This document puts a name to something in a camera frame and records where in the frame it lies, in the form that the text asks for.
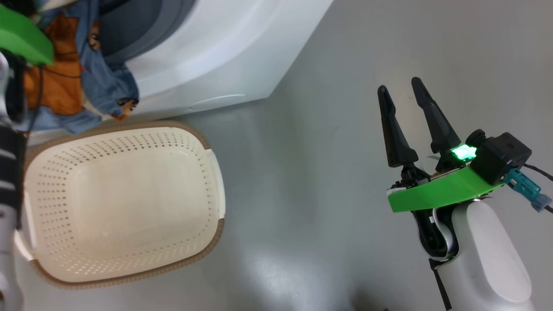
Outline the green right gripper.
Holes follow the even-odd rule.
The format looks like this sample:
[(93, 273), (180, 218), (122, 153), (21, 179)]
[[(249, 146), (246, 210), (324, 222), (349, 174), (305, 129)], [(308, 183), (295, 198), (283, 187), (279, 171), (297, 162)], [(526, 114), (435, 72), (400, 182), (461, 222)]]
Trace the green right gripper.
[(499, 188), (490, 185), (470, 168), (475, 148), (458, 147), (461, 140), (420, 77), (411, 79), (417, 105), (423, 110), (431, 135), (432, 153), (440, 153), (445, 168), (429, 175), (415, 166), (419, 161), (396, 118), (396, 107), (386, 86), (377, 90), (388, 165), (402, 167), (401, 181), (388, 189), (388, 202), (394, 213), (431, 210), (482, 197)]

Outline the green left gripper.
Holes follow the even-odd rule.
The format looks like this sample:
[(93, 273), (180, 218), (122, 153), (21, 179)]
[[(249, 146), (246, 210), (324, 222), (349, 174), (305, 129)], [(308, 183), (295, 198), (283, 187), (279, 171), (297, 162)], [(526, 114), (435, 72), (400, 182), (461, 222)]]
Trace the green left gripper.
[(4, 5), (0, 7), (0, 47), (33, 65), (54, 61), (49, 38), (26, 16)]

